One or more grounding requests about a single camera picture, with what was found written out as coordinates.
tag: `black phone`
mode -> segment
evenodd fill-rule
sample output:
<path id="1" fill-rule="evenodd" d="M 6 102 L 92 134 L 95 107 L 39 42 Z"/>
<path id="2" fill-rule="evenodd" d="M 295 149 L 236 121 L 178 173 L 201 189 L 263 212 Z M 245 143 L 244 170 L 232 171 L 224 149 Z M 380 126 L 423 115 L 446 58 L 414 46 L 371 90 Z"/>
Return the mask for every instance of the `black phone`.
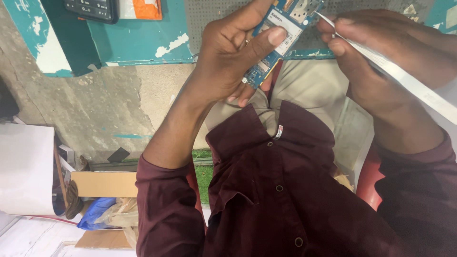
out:
<path id="1" fill-rule="evenodd" d="M 81 18 L 115 24 L 119 20 L 117 0 L 64 0 L 65 8 Z"/>

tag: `beige trousers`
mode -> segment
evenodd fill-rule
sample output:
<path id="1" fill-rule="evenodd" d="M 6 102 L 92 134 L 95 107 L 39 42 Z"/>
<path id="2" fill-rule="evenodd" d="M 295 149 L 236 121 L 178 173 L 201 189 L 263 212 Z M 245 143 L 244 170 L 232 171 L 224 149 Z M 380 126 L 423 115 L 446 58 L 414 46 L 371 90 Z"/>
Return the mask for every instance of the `beige trousers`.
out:
<path id="1" fill-rule="evenodd" d="M 348 85 L 349 81 L 336 60 L 286 61 L 273 88 L 270 105 L 260 88 L 248 104 L 252 103 L 270 136 L 276 132 L 282 100 L 305 108 L 333 131 L 343 108 Z M 216 103 L 205 120 L 208 130 L 239 110 L 237 99 L 231 103 Z"/>

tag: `white label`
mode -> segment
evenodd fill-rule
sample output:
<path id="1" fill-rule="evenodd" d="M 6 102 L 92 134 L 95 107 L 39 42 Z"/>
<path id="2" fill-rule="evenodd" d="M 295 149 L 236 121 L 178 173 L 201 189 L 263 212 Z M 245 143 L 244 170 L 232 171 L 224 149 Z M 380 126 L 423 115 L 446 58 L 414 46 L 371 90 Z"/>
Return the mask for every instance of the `white label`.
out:
<path id="1" fill-rule="evenodd" d="M 284 39 L 284 41 L 275 49 L 278 54 L 285 55 L 295 39 L 297 39 L 297 37 L 302 33 L 302 29 L 274 9 L 271 10 L 268 15 L 268 20 L 276 26 L 282 26 L 287 30 L 286 39 Z"/>
<path id="2" fill-rule="evenodd" d="M 282 126 L 278 126 L 278 133 L 276 133 L 276 136 L 273 138 L 273 140 L 278 140 L 282 135 Z"/>

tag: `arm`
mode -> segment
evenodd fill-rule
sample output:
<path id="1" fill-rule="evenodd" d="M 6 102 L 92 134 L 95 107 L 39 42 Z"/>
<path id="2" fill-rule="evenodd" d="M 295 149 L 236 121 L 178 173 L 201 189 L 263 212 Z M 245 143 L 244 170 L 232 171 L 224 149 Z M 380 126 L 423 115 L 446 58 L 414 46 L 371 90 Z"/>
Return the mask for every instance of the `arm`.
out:
<path id="1" fill-rule="evenodd" d="M 197 66 L 138 162 L 138 256 L 201 255 L 204 221 L 186 180 L 192 147 L 217 101 L 254 94 L 241 82 L 244 72 L 285 39 L 285 30 L 273 27 L 245 43 L 270 4 L 254 0 L 205 28 Z"/>
<path id="2" fill-rule="evenodd" d="M 333 39 L 332 28 L 320 22 L 319 29 L 351 82 L 350 97 L 373 116 L 379 171 L 386 176 L 375 184 L 383 199 L 378 213 L 417 254 L 455 255 L 457 164 L 447 133 L 414 96 L 379 76 L 346 41 Z M 336 30 L 385 54 L 430 88 L 457 77 L 457 37 L 403 15 L 346 13 Z"/>

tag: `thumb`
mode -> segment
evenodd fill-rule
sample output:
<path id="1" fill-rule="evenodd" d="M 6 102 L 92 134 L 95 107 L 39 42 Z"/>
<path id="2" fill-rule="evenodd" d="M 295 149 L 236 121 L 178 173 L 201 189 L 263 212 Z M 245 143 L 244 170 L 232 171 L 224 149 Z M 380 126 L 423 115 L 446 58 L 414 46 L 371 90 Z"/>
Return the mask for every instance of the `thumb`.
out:
<path id="1" fill-rule="evenodd" d="M 267 54 L 273 52 L 287 36 L 287 31 L 281 26 L 269 28 L 253 39 L 238 52 L 239 63 L 246 71 L 260 62 Z"/>
<path id="2" fill-rule="evenodd" d="M 363 85 L 373 79 L 380 79 L 367 60 L 346 40 L 335 38 L 329 42 L 341 71 L 354 85 Z"/>

